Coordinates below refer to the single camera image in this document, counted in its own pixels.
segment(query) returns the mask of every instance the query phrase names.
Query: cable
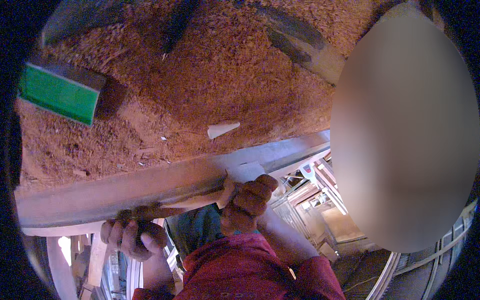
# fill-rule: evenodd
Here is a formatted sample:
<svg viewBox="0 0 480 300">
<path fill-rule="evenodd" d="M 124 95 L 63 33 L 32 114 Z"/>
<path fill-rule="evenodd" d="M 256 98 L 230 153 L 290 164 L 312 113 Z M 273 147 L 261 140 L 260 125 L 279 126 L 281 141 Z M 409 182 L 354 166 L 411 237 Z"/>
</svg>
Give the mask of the cable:
<svg viewBox="0 0 480 300">
<path fill-rule="evenodd" d="M 359 286 L 359 285 L 361 285 L 361 284 L 367 283 L 367 282 L 369 282 L 370 280 L 376 279 L 376 278 L 378 278 L 378 277 L 379 277 L 379 276 L 375 276 L 375 277 L 372 277 L 372 278 L 367 279 L 367 280 L 365 280 L 365 281 L 359 282 L 359 283 L 357 283 L 357 284 L 355 284 L 355 285 L 353 285 L 353 286 L 351 286 L 351 287 L 343 290 L 343 292 L 344 292 L 344 293 L 345 293 L 345 292 L 348 292 L 348 291 L 351 290 L 352 288 L 354 288 L 354 287 L 356 287 L 356 286 Z"/>
</svg>

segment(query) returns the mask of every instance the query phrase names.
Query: human hand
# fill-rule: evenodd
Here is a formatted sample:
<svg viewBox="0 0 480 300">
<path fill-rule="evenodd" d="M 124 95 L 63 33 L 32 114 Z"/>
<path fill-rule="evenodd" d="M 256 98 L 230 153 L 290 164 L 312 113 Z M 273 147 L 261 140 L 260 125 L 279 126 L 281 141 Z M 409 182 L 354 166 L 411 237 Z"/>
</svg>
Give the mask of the human hand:
<svg viewBox="0 0 480 300">
<path fill-rule="evenodd" d="M 267 209 L 267 202 L 277 187 L 276 179 L 266 174 L 239 186 L 239 193 L 223 209 L 220 219 L 222 233 L 232 236 L 236 230 L 243 233 L 255 231 L 258 217 Z"/>
<path fill-rule="evenodd" d="M 152 222 L 139 224 L 131 220 L 126 226 L 119 220 L 108 220 L 102 224 L 100 237 L 102 242 L 113 249 L 120 250 L 127 256 L 144 262 L 154 254 L 162 254 L 167 245 L 167 234 L 163 228 Z"/>
</svg>

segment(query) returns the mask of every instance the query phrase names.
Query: red shirt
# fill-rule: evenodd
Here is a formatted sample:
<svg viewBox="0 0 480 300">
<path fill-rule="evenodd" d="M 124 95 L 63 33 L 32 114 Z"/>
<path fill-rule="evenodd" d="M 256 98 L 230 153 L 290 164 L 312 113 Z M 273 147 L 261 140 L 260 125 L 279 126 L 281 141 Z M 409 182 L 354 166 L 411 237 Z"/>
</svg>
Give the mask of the red shirt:
<svg viewBox="0 0 480 300">
<path fill-rule="evenodd" d="M 239 234 L 211 242 L 188 255 L 183 290 L 174 300 L 345 299 L 323 256 L 303 262 L 293 279 L 261 234 Z M 172 299 L 137 288 L 133 300 Z"/>
</svg>

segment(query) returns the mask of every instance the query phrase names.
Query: red sleeve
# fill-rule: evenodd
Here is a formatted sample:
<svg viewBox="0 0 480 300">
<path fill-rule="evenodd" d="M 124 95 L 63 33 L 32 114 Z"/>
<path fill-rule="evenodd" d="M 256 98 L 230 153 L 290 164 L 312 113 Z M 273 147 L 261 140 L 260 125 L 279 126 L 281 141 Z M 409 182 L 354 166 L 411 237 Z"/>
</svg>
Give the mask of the red sleeve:
<svg viewBox="0 0 480 300">
<path fill-rule="evenodd" d="M 342 288 L 326 257 L 315 256 L 306 260 L 297 273 L 296 290 L 303 297 L 321 295 L 326 300 L 345 300 Z"/>
<path fill-rule="evenodd" d="M 159 292 L 153 294 L 144 288 L 136 288 L 133 292 L 132 300 L 172 300 L 173 295 L 168 292 Z"/>
</svg>

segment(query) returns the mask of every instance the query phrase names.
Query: finger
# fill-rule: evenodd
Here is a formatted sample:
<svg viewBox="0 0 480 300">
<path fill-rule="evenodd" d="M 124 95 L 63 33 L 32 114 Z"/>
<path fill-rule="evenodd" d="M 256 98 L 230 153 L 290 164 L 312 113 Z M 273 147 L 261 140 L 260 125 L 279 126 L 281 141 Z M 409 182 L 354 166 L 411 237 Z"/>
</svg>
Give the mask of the finger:
<svg viewBox="0 0 480 300">
<path fill-rule="evenodd" d="M 142 240 L 145 248 L 147 248 L 147 250 L 154 254 L 161 253 L 163 248 L 165 247 L 162 241 L 159 241 L 152 234 L 147 232 L 142 233 L 140 239 Z"/>
<path fill-rule="evenodd" d="M 230 221 L 232 206 L 232 202 L 229 202 L 227 206 L 225 206 L 225 208 L 223 209 L 222 217 L 220 218 L 220 231 L 228 237 L 233 236 L 233 234 L 235 233 L 235 228 Z"/>
<path fill-rule="evenodd" d="M 147 223 L 145 225 L 144 233 L 149 234 L 158 248 L 163 249 L 167 245 L 167 233 L 160 225 L 151 222 Z"/>
<path fill-rule="evenodd" d="M 237 195 L 233 199 L 233 204 L 245 210 L 245 213 L 250 216 L 260 216 L 267 209 L 267 200 L 264 200 L 249 191 L 244 191 Z"/>
<path fill-rule="evenodd" d="M 257 181 L 249 181 L 245 183 L 240 192 L 244 191 L 251 192 L 265 201 L 268 201 L 272 196 L 272 191 L 270 188 L 267 185 Z"/>
<path fill-rule="evenodd" d="M 120 251 L 126 253 L 127 255 L 135 252 L 135 248 L 137 246 L 137 231 L 137 222 L 134 220 L 130 221 L 123 231 Z"/>
<path fill-rule="evenodd" d="M 123 226 L 121 222 L 115 222 L 112 231 L 110 232 L 110 236 L 108 237 L 108 243 L 112 244 L 115 249 L 120 249 L 122 234 Z"/>
<path fill-rule="evenodd" d="M 267 174 L 260 175 L 255 181 L 266 185 L 272 192 L 278 187 L 278 181 Z"/>
<path fill-rule="evenodd" d="M 114 225 L 113 220 L 107 220 L 107 222 L 102 224 L 102 227 L 100 229 L 100 239 L 102 242 L 105 244 L 108 244 L 108 237 L 110 236 L 110 233 L 112 232 L 112 228 Z"/>
</svg>

